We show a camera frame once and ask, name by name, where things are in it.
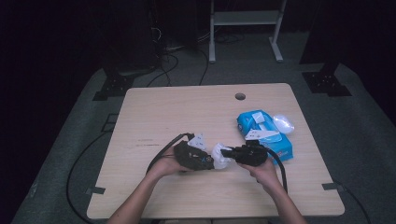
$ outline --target blue package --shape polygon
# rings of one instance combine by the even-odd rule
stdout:
[[[236,119],[238,129],[245,137],[251,130],[277,131],[273,119],[262,110],[253,110],[239,115]],[[288,137],[283,133],[278,133],[269,137],[259,139],[260,144],[272,149],[281,161],[293,158],[292,145]]]

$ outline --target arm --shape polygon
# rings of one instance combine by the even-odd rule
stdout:
[[[170,147],[163,153],[163,155],[173,155],[173,150],[174,149]],[[174,174],[178,171],[189,170],[180,166],[175,158],[163,157],[159,159],[148,171],[134,192],[110,217],[107,223],[137,224],[158,181],[162,177]]]
[[[276,175],[275,166],[271,160],[267,160],[264,164],[257,167],[238,164],[249,170],[250,175],[255,177],[257,182],[259,182],[264,190],[271,196],[283,223],[306,223],[304,217],[280,184]]]

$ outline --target wooden table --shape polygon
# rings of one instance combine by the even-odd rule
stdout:
[[[235,95],[244,93],[245,100]],[[163,87],[128,90],[87,211],[108,218],[131,194],[154,156],[180,133],[202,133],[208,153],[216,143],[245,143],[239,114],[262,109],[286,115],[294,158],[285,161],[289,195],[304,216],[338,216],[345,211],[338,192],[324,190],[332,179],[288,84]],[[272,217],[272,199],[234,161],[224,170],[169,175],[155,188],[142,217]]]

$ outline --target forearm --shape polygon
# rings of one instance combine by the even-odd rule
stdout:
[[[283,188],[268,189],[267,192],[274,200],[277,212],[283,223],[306,223],[304,217]]]
[[[137,224],[159,180],[159,177],[146,175],[107,223]]]

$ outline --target gray carpet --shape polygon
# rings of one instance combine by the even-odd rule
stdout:
[[[331,176],[346,186],[359,199],[372,223],[394,223],[396,214],[396,129],[363,88],[359,77],[344,65],[335,74],[352,96],[329,97],[313,94],[302,72],[318,71],[322,64],[299,61],[307,33],[280,34],[278,45],[284,57],[277,63],[268,43],[269,34],[246,35],[232,45],[216,45],[217,62],[208,66],[202,85],[285,82],[291,85],[305,119],[318,144]],[[200,46],[208,52],[208,45]],[[195,86],[205,71],[202,52],[182,50],[173,53],[178,66],[169,72],[172,86]],[[175,64],[172,57],[164,57],[166,70]],[[146,85],[162,70],[138,77],[134,87]],[[91,196],[86,190],[93,187],[106,154],[111,133],[90,143],[102,133],[109,114],[117,114],[122,97],[106,101],[92,98],[106,79],[103,70],[92,74],[70,113],[63,129],[43,164],[31,192],[26,196],[13,223],[84,223],[66,200],[69,172],[71,203],[85,216]],[[151,87],[166,86],[165,76],[156,79]],[[110,122],[105,126],[111,129]],[[308,217],[310,223],[367,223],[350,194],[340,192],[346,211],[340,217]],[[270,218],[278,223],[276,217]],[[105,220],[91,220],[104,223]]]

